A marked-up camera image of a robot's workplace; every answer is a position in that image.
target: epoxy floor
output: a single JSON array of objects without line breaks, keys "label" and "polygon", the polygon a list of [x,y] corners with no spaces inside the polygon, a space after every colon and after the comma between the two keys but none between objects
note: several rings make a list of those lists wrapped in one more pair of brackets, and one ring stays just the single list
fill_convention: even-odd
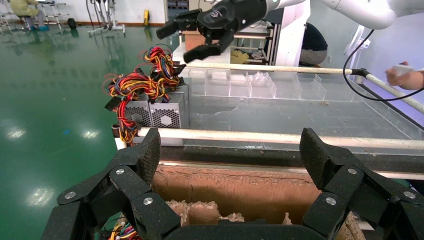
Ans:
[{"label": "epoxy floor", "polygon": [[158,40],[155,28],[128,27],[126,37],[89,30],[0,34],[2,239],[40,239],[56,197],[116,153],[104,75],[132,71],[155,44],[178,44]]}]

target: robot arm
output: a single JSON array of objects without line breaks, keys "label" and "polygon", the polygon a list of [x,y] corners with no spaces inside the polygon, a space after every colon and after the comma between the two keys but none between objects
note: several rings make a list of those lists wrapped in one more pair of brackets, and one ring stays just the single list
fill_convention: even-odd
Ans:
[{"label": "robot arm", "polygon": [[[163,39],[176,31],[198,30],[206,40],[184,54],[184,61],[220,55],[231,44],[234,34],[263,19],[268,12],[300,4],[305,0],[221,0],[208,11],[191,10],[168,21],[156,31]],[[402,16],[424,10],[424,0],[321,0],[331,9],[364,27],[380,30]]]}]

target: blue shoe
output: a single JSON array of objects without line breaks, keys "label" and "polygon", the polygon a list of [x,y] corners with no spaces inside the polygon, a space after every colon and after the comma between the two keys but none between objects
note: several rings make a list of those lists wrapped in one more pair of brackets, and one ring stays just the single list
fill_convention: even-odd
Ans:
[{"label": "blue shoe", "polygon": [[49,30],[49,26],[39,26],[38,30],[40,30],[40,32],[46,32]]}]

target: sleeve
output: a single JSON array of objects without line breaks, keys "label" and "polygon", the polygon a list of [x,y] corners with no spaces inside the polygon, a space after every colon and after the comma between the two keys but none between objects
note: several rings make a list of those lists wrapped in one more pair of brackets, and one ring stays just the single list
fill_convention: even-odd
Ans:
[{"label": "sleeve", "polygon": [[39,4],[39,2],[38,2],[38,1],[36,1],[36,0],[26,0],[26,2],[27,2],[28,4],[31,4],[31,5],[38,5],[38,4]]}]

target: chair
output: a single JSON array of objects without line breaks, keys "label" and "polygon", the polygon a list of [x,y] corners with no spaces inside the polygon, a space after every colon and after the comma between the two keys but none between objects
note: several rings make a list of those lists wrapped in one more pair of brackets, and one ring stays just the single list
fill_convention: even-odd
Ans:
[{"label": "chair", "polygon": [[17,16],[19,18],[20,23],[22,24],[23,31],[30,31],[30,25],[27,22],[27,18],[31,18],[31,16]]}]

